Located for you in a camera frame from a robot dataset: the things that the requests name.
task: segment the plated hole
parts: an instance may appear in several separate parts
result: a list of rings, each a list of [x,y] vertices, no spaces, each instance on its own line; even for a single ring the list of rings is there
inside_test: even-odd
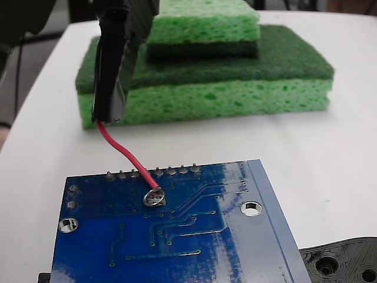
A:
[[[241,211],[246,216],[258,216],[262,210],[262,206],[257,202],[244,202],[241,205]]]
[[[65,218],[59,221],[58,230],[62,233],[72,233],[78,228],[78,221],[75,218]]]

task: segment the white table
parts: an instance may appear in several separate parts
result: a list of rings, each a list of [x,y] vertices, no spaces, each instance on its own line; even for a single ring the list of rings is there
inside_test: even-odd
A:
[[[147,168],[261,159],[299,248],[377,236],[377,18],[262,12],[335,67],[326,112],[110,130]],[[95,22],[71,25],[0,154],[0,282],[49,272],[67,176],[128,171],[99,132],[83,131],[75,77]]]

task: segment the circuit board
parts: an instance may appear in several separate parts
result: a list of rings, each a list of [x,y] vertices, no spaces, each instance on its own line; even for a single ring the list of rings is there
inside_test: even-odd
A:
[[[259,160],[69,177],[51,283],[309,283]]]

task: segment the red wire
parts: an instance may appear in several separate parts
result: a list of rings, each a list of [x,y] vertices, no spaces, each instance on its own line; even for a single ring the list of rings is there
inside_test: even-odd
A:
[[[103,137],[106,139],[106,141],[112,145],[113,148],[118,150],[120,153],[122,153],[125,157],[129,159],[129,161],[136,167],[137,170],[139,170],[140,174],[144,177],[145,181],[148,182],[148,184],[152,187],[152,189],[155,189],[157,187],[160,187],[156,181],[152,178],[152,176],[149,174],[149,172],[144,168],[143,165],[136,159],[135,156],[133,156],[132,153],[130,153],[127,149],[125,149],[123,146],[118,144],[106,131],[104,125],[101,122],[96,122],[98,129],[100,130]]]

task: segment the green sponge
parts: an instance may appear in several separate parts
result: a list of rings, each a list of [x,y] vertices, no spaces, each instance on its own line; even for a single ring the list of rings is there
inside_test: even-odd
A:
[[[148,39],[148,57],[254,56],[258,20],[244,0],[162,0]]]
[[[258,59],[161,62],[139,53],[124,119],[116,125],[325,110],[333,68],[286,27],[261,26]],[[84,128],[93,127],[94,39],[76,86]]]

